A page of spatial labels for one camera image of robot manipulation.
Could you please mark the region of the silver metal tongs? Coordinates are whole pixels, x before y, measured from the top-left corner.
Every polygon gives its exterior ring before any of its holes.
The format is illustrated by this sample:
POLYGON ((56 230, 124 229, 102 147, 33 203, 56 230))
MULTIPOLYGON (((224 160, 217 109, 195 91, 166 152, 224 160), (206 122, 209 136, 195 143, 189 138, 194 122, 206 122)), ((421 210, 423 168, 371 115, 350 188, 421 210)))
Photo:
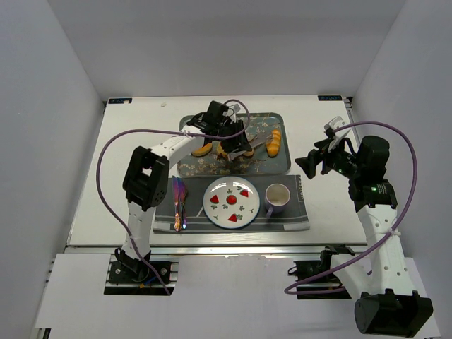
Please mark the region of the silver metal tongs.
MULTIPOLYGON (((252 140, 249 142, 249 145, 251 146, 251 150, 252 149, 255 150, 260 145, 263 145, 264 143, 266 143, 266 141, 270 137, 271 137, 271 132, 261 132, 261 133, 256 134, 252 138, 252 140)), ((229 160, 228 161, 233 161, 234 159, 236 159, 239 156, 243 155, 244 152, 246 152, 246 150, 238 151, 238 152, 235 152, 235 153, 229 153, 229 160)))

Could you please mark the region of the striped yellow croissant roll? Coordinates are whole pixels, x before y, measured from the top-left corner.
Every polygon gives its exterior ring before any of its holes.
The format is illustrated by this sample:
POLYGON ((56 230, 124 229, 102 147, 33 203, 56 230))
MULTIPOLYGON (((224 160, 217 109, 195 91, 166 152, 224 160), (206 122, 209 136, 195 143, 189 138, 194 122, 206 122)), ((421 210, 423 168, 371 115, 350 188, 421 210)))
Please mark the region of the striped yellow croissant roll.
POLYGON ((280 150, 281 132, 279 129, 273 129, 271 137, 266 141, 266 150, 269 157, 275 157, 280 150))

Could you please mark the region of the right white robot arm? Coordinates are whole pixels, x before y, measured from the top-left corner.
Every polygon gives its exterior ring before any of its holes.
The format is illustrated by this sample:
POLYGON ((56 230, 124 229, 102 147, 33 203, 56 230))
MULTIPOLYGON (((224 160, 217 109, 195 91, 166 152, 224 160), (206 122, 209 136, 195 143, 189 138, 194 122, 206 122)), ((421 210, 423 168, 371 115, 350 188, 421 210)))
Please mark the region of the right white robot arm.
POLYGON ((354 317, 363 334, 413 338, 433 314, 432 301, 420 296, 408 273, 400 234, 395 229, 398 202, 385 179, 389 143, 378 136, 362 139, 357 152, 347 152, 349 138, 334 143, 327 138, 314 144, 306 157, 295 162, 308 178, 331 170, 349 182, 349 195, 368 244, 371 272, 358 264, 345 245, 327 246, 312 280, 334 275, 355 301, 354 317))

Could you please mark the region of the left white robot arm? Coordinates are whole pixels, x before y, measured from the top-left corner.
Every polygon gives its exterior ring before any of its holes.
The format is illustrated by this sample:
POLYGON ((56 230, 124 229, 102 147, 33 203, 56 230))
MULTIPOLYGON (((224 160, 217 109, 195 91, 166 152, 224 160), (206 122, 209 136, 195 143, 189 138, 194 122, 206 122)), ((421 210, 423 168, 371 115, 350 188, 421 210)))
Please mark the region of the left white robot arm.
POLYGON ((152 148, 138 146, 133 151, 122 184, 128 203, 126 240, 115 250, 117 261, 132 280, 141 283, 158 275, 149 261, 149 238, 156 208, 167 193, 170 169, 209 141, 220 141, 228 153, 251 149, 246 137, 250 113, 245 121, 237 118, 243 106, 237 100, 212 101, 205 112, 192 117, 181 131, 162 131, 170 136, 166 141, 152 148))

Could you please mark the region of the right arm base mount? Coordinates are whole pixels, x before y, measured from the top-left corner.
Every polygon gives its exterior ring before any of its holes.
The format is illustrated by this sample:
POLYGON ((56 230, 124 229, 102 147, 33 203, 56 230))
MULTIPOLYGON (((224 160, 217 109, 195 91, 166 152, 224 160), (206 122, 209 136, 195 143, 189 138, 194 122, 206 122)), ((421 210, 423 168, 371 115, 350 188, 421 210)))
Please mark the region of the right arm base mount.
POLYGON ((302 299, 350 299, 351 296, 346 291, 340 279, 333 273, 311 279, 312 276, 322 274, 331 269, 331 262, 334 256, 345 254, 348 259, 355 256, 355 252, 345 245, 327 245, 316 260, 295 261, 293 267, 289 268, 287 274, 296 278, 296 283, 300 280, 303 284, 295 287, 285 288, 285 294, 295 295, 298 300, 302 299))

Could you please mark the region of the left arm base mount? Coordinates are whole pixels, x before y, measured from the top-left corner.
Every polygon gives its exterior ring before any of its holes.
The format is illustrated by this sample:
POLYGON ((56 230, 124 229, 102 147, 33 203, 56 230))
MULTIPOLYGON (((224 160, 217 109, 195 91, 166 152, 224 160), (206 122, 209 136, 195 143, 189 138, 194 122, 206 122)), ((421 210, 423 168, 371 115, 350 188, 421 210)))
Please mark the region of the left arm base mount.
POLYGON ((170 261, 153 261, 153 266, 160 274, 163 283, 167 286, 169 294, 158 280, 156 274, 148 267, 144 272, 135 275, 118 260, 111 259, 105 281, 105 295, 128 296, 163 296, 172 294, 178 278, 179 263, 170 261))

